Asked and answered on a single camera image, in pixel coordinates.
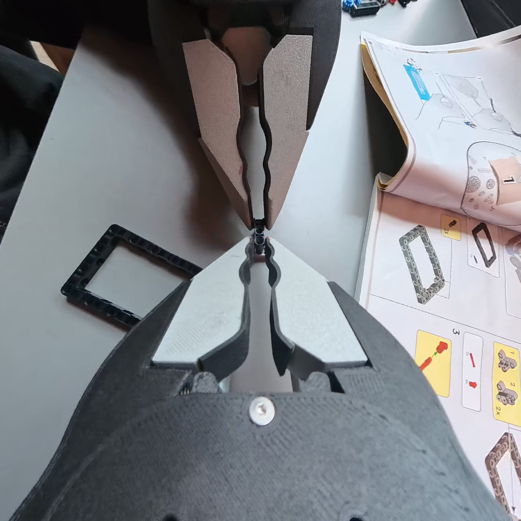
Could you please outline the person's left forearm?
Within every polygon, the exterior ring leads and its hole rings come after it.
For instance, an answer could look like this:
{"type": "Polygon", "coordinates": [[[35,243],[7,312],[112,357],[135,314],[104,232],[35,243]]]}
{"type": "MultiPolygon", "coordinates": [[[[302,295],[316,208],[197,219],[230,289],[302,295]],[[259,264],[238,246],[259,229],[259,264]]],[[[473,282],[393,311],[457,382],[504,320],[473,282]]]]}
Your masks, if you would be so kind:
{"type": "Polygon", "coordinates": [[[150,44],[147,1],[1,1],[1,32],[75,49],[86,27],[150,44]]]}

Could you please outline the pile of small lego pieces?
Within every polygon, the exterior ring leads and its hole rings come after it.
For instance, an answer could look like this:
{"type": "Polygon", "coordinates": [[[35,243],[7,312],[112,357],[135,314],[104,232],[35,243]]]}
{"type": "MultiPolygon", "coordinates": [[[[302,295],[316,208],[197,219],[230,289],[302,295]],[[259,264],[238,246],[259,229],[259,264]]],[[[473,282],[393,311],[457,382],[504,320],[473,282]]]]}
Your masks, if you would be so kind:
{"type": "Polygon", "coordinates": [[[406,8],[412,1],[341,1],[343,12],[352,18],[368,17],[376,15],[386,5],[398,4],[406,8]]]}

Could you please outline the black rectangular lego frame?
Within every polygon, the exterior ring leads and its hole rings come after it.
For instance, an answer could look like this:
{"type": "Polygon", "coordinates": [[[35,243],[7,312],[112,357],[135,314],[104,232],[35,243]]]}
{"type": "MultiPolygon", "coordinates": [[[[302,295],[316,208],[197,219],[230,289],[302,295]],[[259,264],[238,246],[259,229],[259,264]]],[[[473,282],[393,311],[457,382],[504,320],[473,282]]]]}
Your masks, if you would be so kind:
{"type": "Polygon", "coordinates": [[[67,301],[115,327],[129,331],[142,317],[87,289],[87,285],[117,246],[129,246],[131,252],[151,260],[162,269],[192,278],[203,268],[118,224],[112,224],[88,252],[61,288],[67,301]]]}

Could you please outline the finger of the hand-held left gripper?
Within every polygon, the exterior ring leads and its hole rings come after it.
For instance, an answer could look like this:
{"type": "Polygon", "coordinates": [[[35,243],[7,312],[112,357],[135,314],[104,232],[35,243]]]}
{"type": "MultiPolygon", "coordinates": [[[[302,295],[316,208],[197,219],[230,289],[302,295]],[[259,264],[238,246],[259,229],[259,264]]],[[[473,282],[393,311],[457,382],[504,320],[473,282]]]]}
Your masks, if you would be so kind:
{"type": "Polygon", "coordinates": [[[261,116],[266,136],[265,226],[272,228],[287,197],[309,132],[310,66],[313,37],[287,34],[261,69],[261,116]]]}
{"type": "Polygon", "coordinates": [[[199,124],[199,143],[232,207],[253,228],[247,166],[239,144],[242,102],[238,67],[209,39],[182,44],[199,124]]]}

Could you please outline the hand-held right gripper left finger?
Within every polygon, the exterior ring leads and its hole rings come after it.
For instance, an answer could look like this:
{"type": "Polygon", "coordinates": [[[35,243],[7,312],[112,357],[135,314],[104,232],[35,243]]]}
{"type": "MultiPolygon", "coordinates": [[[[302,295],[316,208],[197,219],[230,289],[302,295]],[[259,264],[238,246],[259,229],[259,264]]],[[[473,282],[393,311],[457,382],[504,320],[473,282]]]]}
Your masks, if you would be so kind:
{"type": "Polygon", "coordinates": [[[247,358],[252,238],[243,238],[190,281],[151,362],[226,379],[247,358]]]}

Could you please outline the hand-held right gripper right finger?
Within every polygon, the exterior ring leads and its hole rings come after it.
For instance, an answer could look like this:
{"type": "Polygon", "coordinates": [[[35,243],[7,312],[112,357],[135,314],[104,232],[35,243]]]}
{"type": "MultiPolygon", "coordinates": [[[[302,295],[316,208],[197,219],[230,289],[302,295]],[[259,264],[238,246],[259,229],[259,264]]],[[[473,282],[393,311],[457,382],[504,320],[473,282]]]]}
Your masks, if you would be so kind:
{"type": "Polygon", "coordinates": [[[358,338],[329,281],[273,238],[265,243],[269,271],[272,355],[278,373],[311,373],[365,366],[358,338]]]}

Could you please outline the lego instruction booklet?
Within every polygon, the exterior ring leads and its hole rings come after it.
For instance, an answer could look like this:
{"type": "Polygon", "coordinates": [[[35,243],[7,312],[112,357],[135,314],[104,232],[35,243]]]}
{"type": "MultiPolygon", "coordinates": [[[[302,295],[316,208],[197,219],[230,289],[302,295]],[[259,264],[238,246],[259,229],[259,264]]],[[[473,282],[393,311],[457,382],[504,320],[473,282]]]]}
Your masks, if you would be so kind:
{"type": "Polygon", "coordinates": [[[405,158],[375,180],[356,296],[520,520],[520,27],[429,46],[363,33],[361,61],[405,158]]]}

